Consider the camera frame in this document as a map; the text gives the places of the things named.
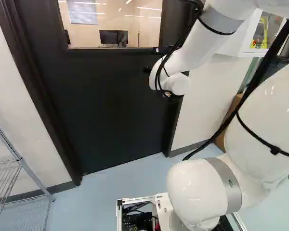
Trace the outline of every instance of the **door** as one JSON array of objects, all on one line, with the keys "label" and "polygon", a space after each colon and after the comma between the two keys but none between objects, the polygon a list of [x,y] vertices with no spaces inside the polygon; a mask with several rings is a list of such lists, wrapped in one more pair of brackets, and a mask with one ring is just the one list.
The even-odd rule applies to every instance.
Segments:
[{"label": "door", "polygon": [[8,0],[83,174],[164,151],[180,103],[149,88],[144,67],[187,26],[179,0]]}]

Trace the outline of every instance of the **wall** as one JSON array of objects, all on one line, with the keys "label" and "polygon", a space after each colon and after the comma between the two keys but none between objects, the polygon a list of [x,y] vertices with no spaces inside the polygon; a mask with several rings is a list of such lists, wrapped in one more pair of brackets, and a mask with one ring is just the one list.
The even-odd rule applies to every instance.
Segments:
[{"label": "wall", "polygon": [[67,2],[59,2],[63,25],[70,36],[71,48],[102,47],[99,30],[127,30],[129,33],[127,47],[138,47],[138,33],[140,34],[140,47],[158,46],[161,12],[138,9],[137,6],[161,9],[162,0],[132,0],[129,4],[125,3],[126,0],[96,2],[101,3],[96,5],[96,11],[104,13],[104,15],[97,15],[98,25],[71,24]]},{"label": "wall", "polygon": [[221,125],[252,58],[215,54],[190,72],[192,89],[184,96],[171,150],[210,138]]},{"label": "wall", "polygon": [[[71,178],[26,90],[0,27],[0,126],[46,186]],[[0,143],[0,158],[8,156]],[[38,189],[24,172],[12,194]]]}]

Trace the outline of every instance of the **white wall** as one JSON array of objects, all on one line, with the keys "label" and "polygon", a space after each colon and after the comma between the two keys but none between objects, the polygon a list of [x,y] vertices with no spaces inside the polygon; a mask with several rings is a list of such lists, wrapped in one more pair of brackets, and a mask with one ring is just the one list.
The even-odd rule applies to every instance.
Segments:
[{"label": "white wall", "polygon": [[[71,178],[20,77],[0,27],[0,126],[46,186]],[[0,157],[6,155],[0,144]],[[38,189],[23,172],[12,194]]]},{"label": "white wall", "polygon": [[221,125],[252,58],[215,54],[190,72],[192,89],[184,96],[171,150],[210,138]]}]

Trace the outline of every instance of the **shelf rack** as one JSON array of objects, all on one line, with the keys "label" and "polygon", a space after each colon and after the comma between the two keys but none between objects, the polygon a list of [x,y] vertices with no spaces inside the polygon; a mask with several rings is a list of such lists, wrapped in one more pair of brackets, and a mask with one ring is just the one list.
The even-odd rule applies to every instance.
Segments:
[{"label": "shelf rack", "polygon": [[[30,169],[1,128],[0,140],[13,156],[13,159],[0,161],[0,231],[45,231],[54,197]],[[6,203],[21,169],[35,181],[44,195]]]}]

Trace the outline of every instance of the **cardboard box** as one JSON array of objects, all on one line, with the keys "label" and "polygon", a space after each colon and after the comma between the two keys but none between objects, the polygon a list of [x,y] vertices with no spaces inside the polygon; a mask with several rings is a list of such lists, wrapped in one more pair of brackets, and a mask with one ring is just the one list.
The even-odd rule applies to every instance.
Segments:
[{"label": "cardboard box", "polygon": [[[234,97],[231,105],[230,105],[230,108],[225,116],[225,118],[223,119],[223,122],[229,117],[229,115],[235,110],[236,106],[239,104],[239,102],[241,101],[242,99],[242,96],[243,96],[243,93],[242,94],[238,94]],[[226,150],[225,150],[225,145],[224,145],[224,138],[225,138],[225,133],[226,133],[226,130],[225,129],[215,140],[215,144],[217,147],[219,147],[224,153],[226,153]]]}]

